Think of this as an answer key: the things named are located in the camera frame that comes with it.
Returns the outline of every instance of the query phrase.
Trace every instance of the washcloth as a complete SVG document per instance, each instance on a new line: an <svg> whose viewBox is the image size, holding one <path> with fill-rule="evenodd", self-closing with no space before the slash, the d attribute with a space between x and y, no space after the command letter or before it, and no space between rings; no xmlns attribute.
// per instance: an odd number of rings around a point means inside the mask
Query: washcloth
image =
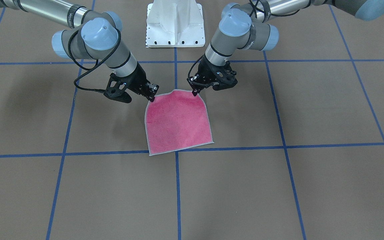
<svg viewBox="0 0 384 240"><path fill-rule="evenodd" d="M145 113L149 156L214 143L201 96L175 89L155 96Z"/></svg>

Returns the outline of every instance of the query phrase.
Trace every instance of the robotic arm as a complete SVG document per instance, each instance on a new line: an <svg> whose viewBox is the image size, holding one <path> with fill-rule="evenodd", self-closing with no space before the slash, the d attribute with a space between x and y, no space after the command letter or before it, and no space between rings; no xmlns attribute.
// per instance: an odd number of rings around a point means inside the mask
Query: robotic arm
<svg viewBox="0 0 384 240"><path fill-rule="evenodd" d="M330 4L356 18L369 21L384 14L384 0L249 0L239 5L229 3L205 54L198 59L198 72L187 81L196 96L204 88L213 90L234 87L238 81L229 59L236 49L272 50L279 40L278 29L266 22L274 17L287 17L311 5Z"/></svg>
<svg viewBox="0 0 384 240"><path fill-rule="evenodd" d="M79 65L87 70L74 81L79 89L103 93L111 100L125 103L131 102L125 91L130 89L154 101L159 86L146 79L145 71L122 41L122 22L114 12L99 13L64 0L0 0L1 7L32 12L71 28L55 33L52 38L53 50L62 58L72 59L77 65L76 59L102 60L90 69ZM79 79L103 63L113 70L105 89L78 86Z"/></svg>

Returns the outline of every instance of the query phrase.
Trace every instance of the light blue cap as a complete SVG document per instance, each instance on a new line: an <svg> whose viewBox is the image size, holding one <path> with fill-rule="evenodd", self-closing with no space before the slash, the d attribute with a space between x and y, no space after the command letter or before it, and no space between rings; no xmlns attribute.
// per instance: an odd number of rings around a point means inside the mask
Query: light blue cap
<svg viewBox="0 0 384 240"><path fill-rule="evenodd" d="M266 43L265 47L262 49L262 51L269 51L275 48L275 46L278 44L279 41L279 31L275 26L272 26L269 24L271 27L271 31L269 32L269 39L268 42Z"/></svg>
<svg viewBox="0 0 384 240"><path fill-rule="evenodd" d="M106 13L110 15L110 17L112 18L112 20L115 23L116 28L121 32L122 31L121 18L115 12L107 11Z"/></svg>
<svg viewBox="0 0 384 240"><path fill-rule="evenodd" d="M223 8L223 11L221 12L221 18L223 18L223 17L226 15L227 11L229 11L229 10L230 10L231 8L233 8L233 6L235 6L235 5L238 5L238 6L239 6L238 3L228 3L228 4Z"/></svg>
<svg viewBox="0 0 384 240"><path fill-rule="evenodd" d="M239 10L230 9L219 23L219 29L230 37L239 37L246 34L251 27L250 16Z"/></svg>
<svg viewBox="0 0 384 240"><path fill-rule="evenodd" d="M94 18L84 24L81 37L92 49L108 50L116 45L118 32L105 18Z"/></svg>
<svg viewBox="0 0 384 240"><path fill-rule="evenodd" d="M53 46L54 52L61 58L64 59L70 59L70 57L67 55L66 51L64 50L63 43L61 41L61 35L63 31L56 32L52 39L51 39L51 45Z"/></svg>
<svg viewBox="0 0 384 240"><path fill-rule="evenodd" d="M384 14L384 0L367 0L356 12L355 17L364 21L374 20Z"/></svg>

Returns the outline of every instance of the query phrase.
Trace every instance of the white plastic mount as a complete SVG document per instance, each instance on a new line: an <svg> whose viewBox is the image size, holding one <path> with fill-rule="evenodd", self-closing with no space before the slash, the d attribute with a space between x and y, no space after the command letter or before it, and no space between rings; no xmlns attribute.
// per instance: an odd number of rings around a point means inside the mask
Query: white plastic mount
<svg viewBox="0 0 384 240"><path fill-rule="evenodd" d="M202 6L195 0L154 0L148 5L147 47L203 47Z"/></svg>

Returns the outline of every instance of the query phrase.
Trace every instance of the pink cloth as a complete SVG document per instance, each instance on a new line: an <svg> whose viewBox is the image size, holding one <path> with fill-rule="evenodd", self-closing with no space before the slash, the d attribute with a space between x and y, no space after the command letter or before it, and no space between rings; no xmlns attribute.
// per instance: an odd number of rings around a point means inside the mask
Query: pink cloth
<svg viewBox="0 0 384 240"><path fill-rule="evenodd" d="M201 96L175 89L155 96L145 113L149 156L214 143Z"/></svg>

